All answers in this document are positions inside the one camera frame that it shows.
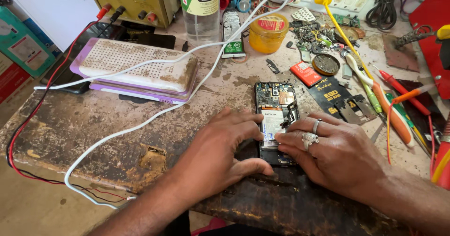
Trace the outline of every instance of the green circuit board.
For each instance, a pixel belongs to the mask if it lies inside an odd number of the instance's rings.
[[[335,18],[336,22],[339,25],[344,26],[350,26],[350,27],[361,27],[360,20],[358,18],[353,19],[353,17],[350,17],[350,15],[344,16],[339,14],[333,14],[333,17]]]

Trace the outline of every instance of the plastic bottle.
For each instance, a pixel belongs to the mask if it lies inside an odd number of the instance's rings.
[[[181,0],[188,42],[194,46],[220,40],[219,0]]]

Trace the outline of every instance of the worn wooden table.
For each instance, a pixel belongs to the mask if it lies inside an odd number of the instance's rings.
[[[295,8],[281,12],[290,18]],[[360,40],[359,51],[366,63],[376,63],[387,69],[383,53],[382,34],[376,29],[366,30]],[[398,22],[395,35],[411,31],[409,24]],[[181,50],[185,42],[184,25],[180,18],[167,31],[157,33],[177,36],[176,48]],[[283,45],[293,40],[288,33]],[[289,71],[300,61],[297,50],[282,46],[276,53],[264,55],[255,52],[244,39],[249,60],[234,64],[222,61],[212,76],[201,86],[196,96],[184,106],[168,112],[142,129],[116,137],[91,152],[72,175],[83,177],[97,184],[141,193],[148,184],[171,168],[180,154],[188,147],[196,131],[224,106],[234,109],[254,108],[253,85],[257,81],[293,83],[298,106],[303,114],[320,110],[318,104],[303,88],[302,83]],[[421,72],[389,68],[396,77],[416,80],[430,76],[424,58],[418,50]],[[219,47],[199,50],[200,60],[197,81],[210,70]],[[265,59],[275,62],[281,73],[275,75],[266,66]],[[351,80],[353,95],[365,92],[356,79]],[[5,151],[9,136],[16,126],[31,112],[42,96],[34,92],[24,106],[0,131],[1,151]],[[156,112],[170,105],[161,102],[136,104],[118,99],[118,95],[90,90],[83,95],[50,91],[37,113],[16,141],[14,157],[18,162],[65,172],[68,167],[93,143],[106,135],[138,125]],[[379,118],[362,127],[371,136],[380,125]],[[391,158],[394,165],[428,178],[428,156],[417,145],[407,149],[397,134],[391,134]],[[376,142],[385,155],[386,131],[383,129]],[[256,157],[254,144],[238,155],[238,158]],[[222,217],[229,221],[261,227],[282,234],[294,235],[397,235],[406,228],[395,221],[382,218],[369,207],[332,193],[311,183],[298,167],[275,168],[275,176],[247,177],[205,201],[192,210]]]

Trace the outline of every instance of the knob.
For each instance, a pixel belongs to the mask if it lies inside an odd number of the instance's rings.
[[[142,11],[140,11],[140,13],[138,14],[138,18],[139,18],[140,20],[143,20],[143,19],[145,18],[146,15],[147,15],[147,12],[144,11],[144,10],[142,10]]]

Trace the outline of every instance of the white charging cable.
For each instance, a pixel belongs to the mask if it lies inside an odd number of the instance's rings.
[[[209,78],[209,77],[211,76],[212,72],[213,72],[214,69],[216,68],[217,63],[219,62],[219,60],[220,60],[220,58],[221,58],[223,49],[226,47],[226,45],[227,45],[228,43],[230,43],[231,41],[233,41],[233,39],[234,39],[236,36],[238,36],[244,29],[246,29],[249,23],[251,23],[251,22],[253,22],[254,20],[259,19],[259,18],[261,18],[261,17],[263,17],[263,16],[266,16],[266,15],[272,14],[272,13],[274,13],[274,12],[277,12],[278,10],[281,10],[281,9],[282,9],[286,4],[288,4],[288,2],[289,2],[289,0],[285,0],[284,3],[283,3],[277,10],[273,10],[273,11],[270,11],[270,12],[267,12],[267,13],[264,13],[264,14],[261,14],[261,15],[255,17],[255,18],[251,19],[251,17],[252,17],[252,16],[259,10],[259,8],[260,8],[265,2],[267,2],[267,1],[268,1],[268,0],[263,0],[263,1],[261,1],[261,3],[255,8],[255,10],[251,13],[251,15],[250,15],[250,16],[247,18],[247,20],[243,23],[243,25],[241,26],[241,28],[240,28],[238,31],[236,31],[236,32],[234,33],[234,35],[233,35],[228,41],[226,41],[226,42],[221,42],[221,43],[210,43],[210,44],[206,44],[206,45],[203,45],[203,46],[196,47],[196,48],[192,49],[191,51],[189,51],[188,53],[186,53],[186,54],[184,54],[183,56],[181,56],[180,58],[175,59],[175,60],[150,60],[150,61],[146,61],[146,62],[143,62],[143,63],[141,63],[141,64],[138,64],[138,65],[135,65],[135,66],[133,66],[133,67],[130,67],[130,68],[128,68],[128,69],[126,69],[126,70],[123,70],[123,71],[121,71],[121,72],[117,72],[117,73],[114,73],[114,74],[108,74],[108,75],[96,76],[96,77],[92,77],[92,78],[87,78],[87,79],[82,80],[82,82],[84,82],[84,81],[86,81],[86,80],[94,80],[94,79],[97,79],[97,78],[104,78],[105,76],[111,77],[111,76],[114,76],[114,75],[118,75],[118,74],[121,74],[121,73],[125,73],[125,72],[127,72],[127,71],[129,71],[129,70],[132,70],[132,69],[134,69],[134,68],[137,68],[137,67],[139,67],[139,66],[142,66],[142,65],[144,65],[144,64],[147,64],[147,63],[149,63],[149,62],[176,62],[176,61],[179,61],[179,60],[183,59],[183,57],[187,56],[188,54],[190,54],[191,52],[193,52],[193,51],[195,51],[195,50],[197,50],[197,49],[202,49],[202,48],[209,47],[209,46],[212,46],[212,45],[221,45],[221,44],[223,44],[222,49],[220,50],[220,52],[219,52],[219,54],[218,54],[218,56],[217,56],[217,59],[216,59],[216,61],[214,62],[214,65],[212,66],[212,68],[211,68],[211,70],[208,72],[208,74],[203,78],[203,80],[200,81],[200,83],[195,87],[194,91],[193,91],[192,94],[189,96],[189,99],[188,99],[188,101],[189,101],[189,100],[192,99],[192,97],[193,97],[193,96],[195,95],[195,93],[198,91],[198,89],[200,88],[200,86],[206,81],[206,79]],[[54,88],[51,87],[51,89],[63,88],[63,87],[71,86],[71,85],[78,84],[78,83],[81,83],[81,82],[78,82],[78,81],[77,81],[77,82],[72,82],[72,83],[68,83],[68,84],[64,84],[64,85],[58,85],[58,86],[55,86]],[[122,131],[116,132],[116,133],[111,134],[111,135],[109,135],[109,136],[107,136],[107,137],[104,137],[104,138],[101,139],[100,141],[96,142],[93,146],[89,147],[89,148],[88,148],[88,149],[87,149],[87,150],[86,150],[79,158],[77,158],[77,160],[76,160],[76,161],[70,166],[70,168],[67,170],[66,175],[64,176],[64,182],[66,183],[66,186],[69,187],[69,188],[71,188],[72,190],[74,190],[74,191],[76,191],[76,192],[82,194],[82,195],[85,196],[87,199],[91,200],[94,204],[98,204],[98,205],[106,205],[106,206],[109,206],[109,207],[111,207],[111,208],[113,208],[113,209],[117,209],[117,207],[114,206],[114,205],[111,205],[111,204],[108,204],[108,203],[99,203],[99,202],[97,202],[96,200],[94,200],[92,197],[90,197],[89,195],[87,195],[86,193],[84,193],[84,192],[82,192],[81,190],[75,188],[75,187],[74,187],[72,184],[70,184],[70,182],[69,182],[70,174],[71,174],[72,171],[78,166],[78,164],[79,164],[79,163],[80,163],[80,162],[81,162],[81,161],[82,161],[82,160],[83,160],[83,159],[84,159],[84,158],[85,158],[92,150],[94,150],[96,147],[100,146],[100,145],[103,144],[104,142],[110,140],[111,138],[117,137],[117,136],[119,136],[119,135],[123,135],[123,134],[129,133],[129,132],[132,132],[132,131],[134,131],[134,130],[140,129],[140,128],[144,127],[145,125],[149,124],[151,121],[153,121],[153,119],[155,119],[155,118],[157,118],[158,116],[162,115],[163,113],[166,113],[166,112],[169,112],[169,111],[171,111],[171,110],[173,110],[173,109],[179,108],[180,106],[183,106],[183,105],[184,105],[185,103],[187,103],[188,101],[186,101],[186,102],[184,102],[184,103],[182,103],[182,104],[178,104],[178,105],[169,107],[169,108],[167,108],[167,109],[164,109],[164,110],[162,110],[162,111],[156,113],[155,115],[153,115],[150,119],[146,120],[145,122],[143,122],[143,123],[141,123],[141,124],[139,124],[139,125],[137,125],[137,126],[135,126],[135,127],[132,127],[132,128],[130,128],[130,129],[124,129],[124,130],[122,130]]]

